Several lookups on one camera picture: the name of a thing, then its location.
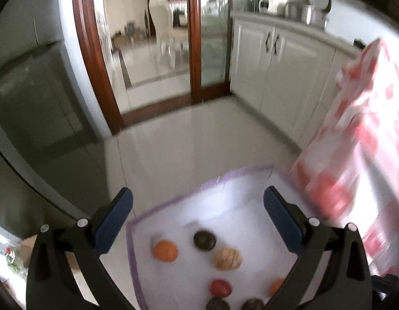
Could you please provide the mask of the yellow striped melon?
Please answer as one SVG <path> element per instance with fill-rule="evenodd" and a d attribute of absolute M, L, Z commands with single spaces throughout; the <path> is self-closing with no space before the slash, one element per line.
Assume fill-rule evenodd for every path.
<path fill-rule="evenodd" d="M 218 251 L 213 259 L 217 270 L 228 271 L 238 269 L 242 265 L 242 254 L 238 249 L 225 247 Z"/>

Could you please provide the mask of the large red tomato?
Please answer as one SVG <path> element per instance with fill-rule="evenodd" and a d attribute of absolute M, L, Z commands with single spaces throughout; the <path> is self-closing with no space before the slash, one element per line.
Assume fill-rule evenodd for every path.
<path fill-rule="evenodd" d="M 208 291 L 213 297 L 226 298 L 232 294 L 232 286 L 224 279 L 214 279 L 210 283 Z"/>

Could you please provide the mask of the white kitchen cabinet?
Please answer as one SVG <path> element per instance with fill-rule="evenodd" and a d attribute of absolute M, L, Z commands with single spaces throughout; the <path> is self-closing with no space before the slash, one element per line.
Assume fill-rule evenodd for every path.
<path fill-rule="evenodd" d="M 274 16 L 235 13 L 233 28 L 232 93 L 305 148 L 337 95 L 340 69 L 360 50 Z"/>

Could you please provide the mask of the small orange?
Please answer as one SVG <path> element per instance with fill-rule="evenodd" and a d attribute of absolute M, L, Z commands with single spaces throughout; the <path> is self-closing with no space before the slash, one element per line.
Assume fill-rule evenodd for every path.
<path fill-rule="evenodd" d="M 279 290 L 279 288 L 282 286 L 283 282 L 285 281 L 284 278 L 278 278 L 275 281 L 273 281 L 269 287 L 269 296 L 273 297 L 276 292 Z"/>

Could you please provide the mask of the dark mangosteen front right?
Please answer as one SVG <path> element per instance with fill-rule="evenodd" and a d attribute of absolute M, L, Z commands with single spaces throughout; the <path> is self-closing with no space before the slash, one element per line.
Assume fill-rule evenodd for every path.
<path fill-rule="evenodd" d="M 265 304 L 261 299 L 251 298 L 242 304 L 241 310 L 263 310 L 264 306 Z"/>

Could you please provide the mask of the dark mangosteen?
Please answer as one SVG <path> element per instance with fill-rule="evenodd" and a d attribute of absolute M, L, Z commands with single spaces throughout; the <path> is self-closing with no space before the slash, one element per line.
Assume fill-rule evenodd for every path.
<path fill-rule="evenodd" d="M 227 301 L 218 297 L 211 298 L 206 303 L 206 310 L 230 310 L 231 307 Z"/>
<path fill-rule="evenodd" d="M 242 304 L 241 310 L 263 310 L 264 306 L 265 304 L 261 299 L 251 298 Z"/>
<path fill-rule="evenodd" d="M 217 238 L 215 234 L 207 230 L 199 230 L 193 236 L 194 245 L 201 251 L 212 251 L 215 248 Z"/>

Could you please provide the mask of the red white checkered tablecloth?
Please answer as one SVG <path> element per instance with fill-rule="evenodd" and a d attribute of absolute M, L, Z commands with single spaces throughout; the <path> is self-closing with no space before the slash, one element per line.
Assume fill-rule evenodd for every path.
<path fill-rule="evenodd" d="M 289 171 L 329 225 L 354 223 L 371 272 L 399 274 L 399 49 L 377 38 L 337 75 L 338 93 Z"/>

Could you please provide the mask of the large orange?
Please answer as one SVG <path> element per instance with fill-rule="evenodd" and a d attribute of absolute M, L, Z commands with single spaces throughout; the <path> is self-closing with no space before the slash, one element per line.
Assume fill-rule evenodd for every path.
<path fill-rule="evenodd" d="M 177 259 L 179 251 L 174 242 L 169 240 L 161 240 L 153 247 L 152 254 L 157 260 L 170 263 Z"/>

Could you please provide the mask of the dark mangosteen front left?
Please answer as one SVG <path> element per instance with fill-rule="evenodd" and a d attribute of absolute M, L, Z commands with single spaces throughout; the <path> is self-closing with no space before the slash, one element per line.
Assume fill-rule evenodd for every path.
<path fill-rule="evenodd" d="M 206 303 L 206 310 L 230 310 L 231 307 L 227 301 L 218 297 L 211 298 Z"/>

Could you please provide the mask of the white box purple rim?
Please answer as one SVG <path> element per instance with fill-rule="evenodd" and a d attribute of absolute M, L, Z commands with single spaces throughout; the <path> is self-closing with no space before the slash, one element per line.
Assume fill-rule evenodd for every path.
<path fill-rule="evenodd" d="M 308 217 L 307 198 L 270 165 L 244 167 L 138 216 L 127 225 L 129 265 L 141 309 L 204 309 L 212 281 L 232 286 L 227 302 L 269 300 L 297 256 L 286 248 L 263 205 L 274 186 Z"/>

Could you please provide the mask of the dark refrigerator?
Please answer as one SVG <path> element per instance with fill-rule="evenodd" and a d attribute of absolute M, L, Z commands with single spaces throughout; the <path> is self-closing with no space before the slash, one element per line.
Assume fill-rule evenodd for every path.
<path fill-rule="evenodd" d="M 105 146 L 55 42 L 0 68 L 0 227 L 25 239 L 110 200 Z"/>

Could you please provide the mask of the white dining chair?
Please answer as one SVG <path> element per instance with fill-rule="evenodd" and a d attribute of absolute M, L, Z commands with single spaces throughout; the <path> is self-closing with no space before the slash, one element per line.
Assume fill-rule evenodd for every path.
<path fill-rule="evenodd" d="M 188 45 L 188 30 L 174 28 L 174 14 L 167 0 L 149 0 L 148 7 L 156 31 L 158 57 L 167 51 L 171 68 L 175 69 L 176 53 L 183 52 L 184 45 Z"/>

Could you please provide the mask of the silver kettle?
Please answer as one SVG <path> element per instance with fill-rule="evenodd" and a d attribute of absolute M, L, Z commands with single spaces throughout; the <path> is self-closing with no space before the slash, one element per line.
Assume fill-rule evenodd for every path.
<path fill-rule="evenodd" d="M 301 16 L 302 3 L 299 1 L 288 1 L 285 6 L 284 16 L 291 20 L 299 20 Z"/>

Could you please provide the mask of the white rice cooker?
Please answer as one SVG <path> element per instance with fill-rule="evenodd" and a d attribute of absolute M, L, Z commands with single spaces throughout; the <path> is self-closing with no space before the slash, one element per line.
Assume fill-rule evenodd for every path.
<path fill-rule="evenodd" d="M 306 25 L 325 30 L 328 14 L 332 8 L 332 0 L 302 0 L 302 21 Z"/>

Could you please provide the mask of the wooden door frame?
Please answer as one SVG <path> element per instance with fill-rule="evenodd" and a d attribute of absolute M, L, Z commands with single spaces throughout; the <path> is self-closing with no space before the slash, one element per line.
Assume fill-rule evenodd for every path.
<path fill-rule="evenodd" d="M 94 0 L 72 0 L 72 7 L 81 56 L 84 60 L 84 66 L 86 67 L 92 90 L 96 96 L 96 101 L 101 109 L 103 118 L 108 124 L 109 133 L 116 135 L 124 128 L 192 105 L 202 104 L 232 94 L 230 92 L 232 18 L 230 16 L 227 17 L 227 49 L 224 81 L 204 87 L 201 84 L 201 44 L 206 36 L 201 32 L 200 0 L 187 0 L 190 93 L 121 114 L 103 59 L 103 51 L 96 25 Z"/>

